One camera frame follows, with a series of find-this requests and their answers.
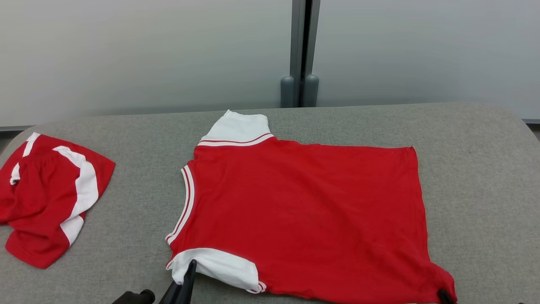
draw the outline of red stripe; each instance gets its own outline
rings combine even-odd
[[[167,237],[166,241],[168,241],[178,231],[178,228],[180,227],[180,224],[182,223],[182,220],[184,219],[184,216],[186,216],[186,214],[187,214],[187,206],[189,206],[189,204],[190,204],[190,198],[191,198],[190,178],[187,176],[186,168],[182,168],[182,170],[184,171],[184,173],[186,175],[186,181],[187,181],[187,203],[184,206],[184,210],[186,210],[186,212],[184,212],[184,214],[182,214],[182,217],[180,218],[180,221],[178,221],[178,225],[174,229],[174,232]]]
[[[263,137],[263,136],[266,136],[268,134],[272,134],[272,133],[265,133],[265,134],[262,134],[261,136],[255,138],[254,140],[250,140],[250,141],[221,141],[221,140],[201,140],[199,142],[203,142],[203,141],[207,141],[207,142],[235,142],[235,143],[250,143],[250,142],[254,142],[256,140],[258,140],[259,138]]]

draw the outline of red fabric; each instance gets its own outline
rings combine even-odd
[[[428,254],[412,147],[269,138],[197,146],[194,205],[173,257],[214,248],[256,264],[267,291],[337,303],[439,303],[454,280]]]
[[[70,247],[66,233],[77,236],[80,225],[85,219],[85,210],[95,200],[86,201],[87,207],[80,213],[72,212],[78,200],[79,191],[96,189],[97,199],[109,183],[114,163],[91,150],[57,138],[39,135],[29,151],[23,157],[23,151],[29,142],[23,143],[7,160],[0,170],[0,223],[9,224],[15,231],[5,245],[16,258],[38,268],[47,268],[62,256]],[[92,167],[88,176],[95,179],[81,178],[79,189],[76,179],[82,175],[77,167],[59,151],[66,147],[74,155],[82,155]],[[19,164],[20,180],[10,183],[14,167]],[[80,225],[60,226],[70,216]]]

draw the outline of gray table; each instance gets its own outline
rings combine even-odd
[[[301,143],[414,146],[432,260],[456,280],[460,304],[540,299],[540,145],[504,110],[468,103],[240,111],[268,116],[278,138]],[[180,168],[223,112],[105,116],[36,131],[86,146],[117,164],[73,246],[46,270],[0,252],[2,303],[111,303],[124,291],[169,283],[165,235],[184,204]],[[0,227],[5,243],[11,228]],[[252,295],[202,275],[193,303],[306,303]]]

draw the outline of red shorts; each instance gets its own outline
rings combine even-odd
[[[33,133],[0,170],[0,223],[15,230],[7,251],[47,268],[73,244],[113,170],[91,150]]]

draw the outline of jersey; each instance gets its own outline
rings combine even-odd
[[[0,170],[0,224],[14,229],[7,251],[38,268],[54,263],[77,238],[113,170],[94,151],[33,133]]]
[[[264,115],[227,111],[181,170],[168,234],[182,284],[197,272],[252,293],[337,303],[439,302],[454,280],[428,254],[413,147],[278,140]]]

